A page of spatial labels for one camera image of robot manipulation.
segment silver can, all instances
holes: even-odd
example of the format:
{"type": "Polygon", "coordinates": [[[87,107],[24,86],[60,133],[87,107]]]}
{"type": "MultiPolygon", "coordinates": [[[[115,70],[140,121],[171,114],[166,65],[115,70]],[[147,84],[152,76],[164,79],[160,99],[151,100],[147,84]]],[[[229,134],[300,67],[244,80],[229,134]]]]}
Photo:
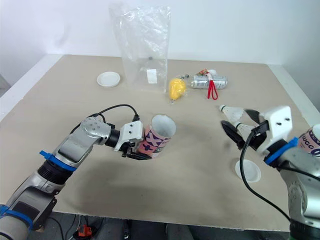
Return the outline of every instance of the silver can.
{"type": "MultiPolygon", "coordinates": [[[[216,89],[224,89],[228,84],[228,78],[226,76],[212,76],[216,89]]],[[[193,89],[208,89],[209,80],[205,75],[194,75],[191,81],[191,87],[193,89]]]]}

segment red lanyard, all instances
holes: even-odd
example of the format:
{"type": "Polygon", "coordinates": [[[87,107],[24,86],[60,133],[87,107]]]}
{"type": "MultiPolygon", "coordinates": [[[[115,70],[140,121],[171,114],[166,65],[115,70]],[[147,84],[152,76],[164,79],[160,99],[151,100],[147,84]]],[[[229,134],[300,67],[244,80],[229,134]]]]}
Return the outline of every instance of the red lanyard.
{"type": "Polygon", "coordinates": [[[210,73],[207,73],[206,75],[207,75],[207,77],[209,79],[209,88],[208,88],[207,98],[209,99],[210,95],[211,95],[213,100],[217,100],[218,99],[218,92],[217,92],[217,89],[216,89],[216,85],[215,85],[215,83],[213,81],[213,78],[212,78],[210,73]]]}

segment white wall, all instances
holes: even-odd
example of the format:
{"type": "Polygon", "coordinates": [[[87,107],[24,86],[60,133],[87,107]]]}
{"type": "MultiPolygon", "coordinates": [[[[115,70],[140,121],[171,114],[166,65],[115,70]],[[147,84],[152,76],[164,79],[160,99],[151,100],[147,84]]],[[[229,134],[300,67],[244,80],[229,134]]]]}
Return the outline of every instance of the white wall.
{"type": "MultiPolygon", "coordinates": [[[[44,53],[119,56],[110,0],[2,0],[0,73],[44,53]]],[[[171,7],[169,58],[282,64],[320,109],[318,0],[126,0],[171,7]]]]}

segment paper cup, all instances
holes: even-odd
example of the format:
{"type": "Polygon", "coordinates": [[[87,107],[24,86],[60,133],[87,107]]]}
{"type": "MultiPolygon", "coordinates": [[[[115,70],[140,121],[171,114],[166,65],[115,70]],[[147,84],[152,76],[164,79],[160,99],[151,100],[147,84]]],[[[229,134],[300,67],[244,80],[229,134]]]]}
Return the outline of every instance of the paper cup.
{"type": "Polygon", "coordinates": [[[155,158],[176,133],[176,123],[167,115],[155,115],[144,131],[144,140],[140,142],[138,152],[155,158]]]}
{"type": "MultiPolygon", "coordinates": [[[[235,166],[235,173],[237,176],[242,179],[241,171],[240,171],[240,160],[236,162],[235,166]]],[[[244,159],[243,160],[243,171],[245,179],[248,183],[256,183],[261,178],[261,171],[257,164],[253,161],[244,159]]]]}
{"type": "Polygon", "coordinates": [[[298,146],[307,153],[320,158],[320,124],[311,127],[299,137],[298,146]]]}

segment yellow toy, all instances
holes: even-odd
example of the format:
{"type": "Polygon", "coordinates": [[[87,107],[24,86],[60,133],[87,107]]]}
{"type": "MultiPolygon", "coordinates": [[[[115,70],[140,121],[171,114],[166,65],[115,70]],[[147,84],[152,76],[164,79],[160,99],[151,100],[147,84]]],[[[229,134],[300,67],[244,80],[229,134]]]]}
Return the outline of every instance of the yellow toy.
{"type": "Polygon", "coordinates": [[[175,101],[183,96],[186,90],[186,83],[181,78],[173,78],[169,82],[169,96],[172,101],[175,101]]]}

